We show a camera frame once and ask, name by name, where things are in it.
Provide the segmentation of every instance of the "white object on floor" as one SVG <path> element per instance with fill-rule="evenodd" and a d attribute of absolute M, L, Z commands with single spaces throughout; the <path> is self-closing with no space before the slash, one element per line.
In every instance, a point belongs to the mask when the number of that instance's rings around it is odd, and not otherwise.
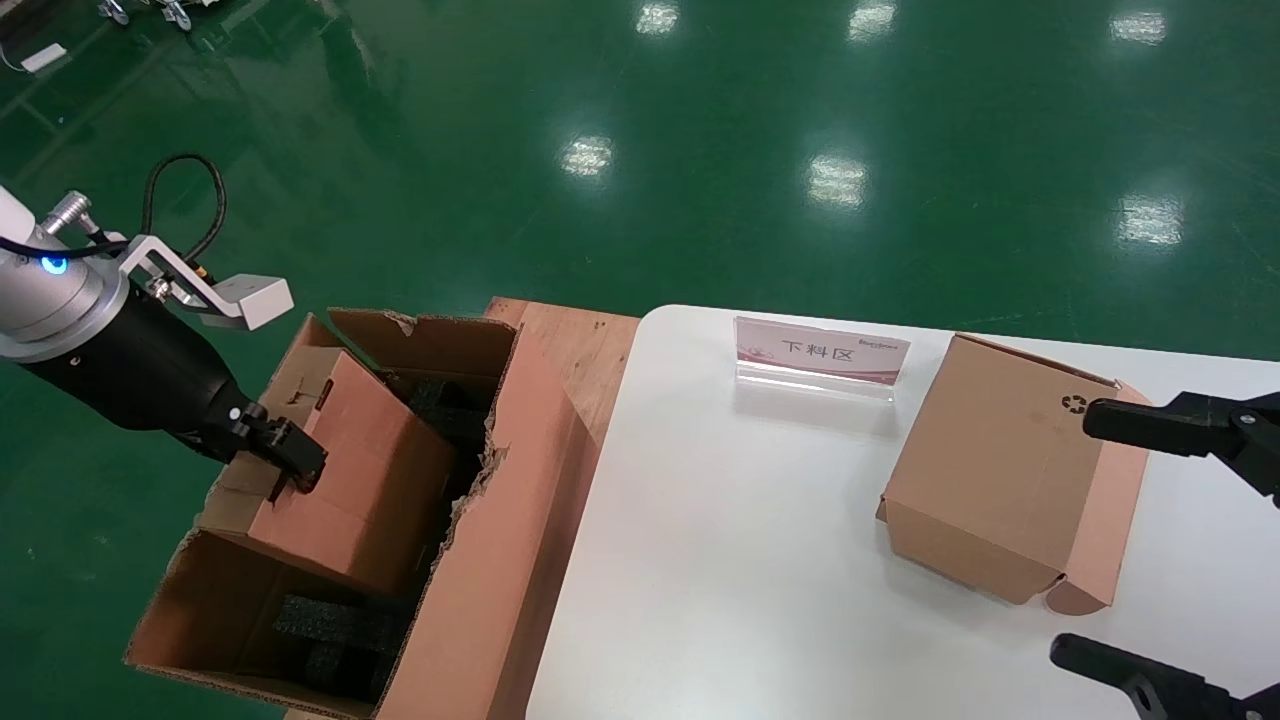
<path fill-rule="evenodd" d="M 28 73 L 35 73 L 36 70 L 47 67 L 54 60 L 61 58 L 67 54 L 67 49 L 59 44 L 52 44 L 45 47 L 40 53 L 36 53 L 31 58 L 22 61 L 22 67 L 27 69 Z"/>

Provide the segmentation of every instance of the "torn cardboard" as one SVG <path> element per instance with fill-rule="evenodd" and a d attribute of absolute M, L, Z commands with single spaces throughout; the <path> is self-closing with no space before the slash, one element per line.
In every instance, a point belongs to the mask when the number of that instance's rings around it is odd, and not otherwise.
<path fill-rule="evenodd" d="M 285 596 L 340 603 L 361 593 L 200 528 L 174 553 L 125 662 L 333 717 L 522 717 L 596 446 L 534 340 L 508 325 L 357 310 L 330 319 L 402 398 L 429 378 L 492 398 L 484 468 L 454 503 L 385 691 L 365 702 L 305 687 L 306 643 L 271 626 Z M 289 354 L 301 347 L 344 343 L 308 318 Z"/>

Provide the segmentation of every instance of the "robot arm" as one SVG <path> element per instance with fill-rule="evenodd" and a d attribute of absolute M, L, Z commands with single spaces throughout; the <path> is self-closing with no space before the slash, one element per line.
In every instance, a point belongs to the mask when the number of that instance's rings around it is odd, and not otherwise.
<path fill-rule="evenodd" d="M 293 307 L 288 283 L 236 275 L 211 286 L 160 238 L 104 233 L 88 209 L 72 192 L 36 223 L 0 188 L 0 357 L 122 428 L 164 430 L 220 462 L 250 451 L 310 492 L 325 450 L 292 421 L 271 420 L 166 306 L 253 331 Z M 73 224 L 96 245 L 68 249 L 58 233 Z"/>

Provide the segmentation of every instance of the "green epoxy floor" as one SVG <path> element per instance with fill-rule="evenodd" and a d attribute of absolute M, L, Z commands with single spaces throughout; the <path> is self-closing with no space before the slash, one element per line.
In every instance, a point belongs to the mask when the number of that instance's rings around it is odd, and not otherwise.
<path fill-rule="evenodd" d="M 221 275 L 298 306 L 669 302 L 1280 359 L 1280 9 L 1239 0 L 68 4 L 0 182 L 137 227 L 223 168 Z M 212 199 L 161 187 L 183 247 Z M 256 393 L 301 311 L 212 334 Z M 1132 378 L 1140 384 L 1140 378 Z M 0 368 L 14 717 L 278 717 L 119 657 L 216 468 Z"/>

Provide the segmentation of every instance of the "cardboard box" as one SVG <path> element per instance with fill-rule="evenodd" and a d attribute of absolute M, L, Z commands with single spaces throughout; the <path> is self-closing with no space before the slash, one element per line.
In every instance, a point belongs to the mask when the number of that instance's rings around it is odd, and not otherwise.
<path fill-rule="evenodd" d="M 196 527 L 356 589 L 407 589 L 453 446 L 340 347 L 294 346 L 262 405 L 328 450 L 320 483 L 310 493 L 278 488 L 280 471 L 242 452 Z"/>
<path fill-rule="evenodd" d="M 1088 402 L 1147 400 L 1027 352 L 956 334 L 877 518 L 893 552 L 1021 605 L 1107 607 L 1147 451 L 1084 434 Z"/>
<path fill-rule="evenodd" d="M 200 528 L 179 544 L 124 660 L 335 717 L 522 717 L 595 443 L 536 343 L 508 325 L 352 310 L 330 319 L 401 398 L 428 378 L 493 398 L 481 469 L 453 501 L 425 589 L 410 598 L 416 610 L 384 692 L 369 702 L 305 687 L 307 643 L 273 628 L 288 594 L 349 603 L 360 593 Z M 291 352 L 300 347 L 344 343 L 308 318 Z"/>

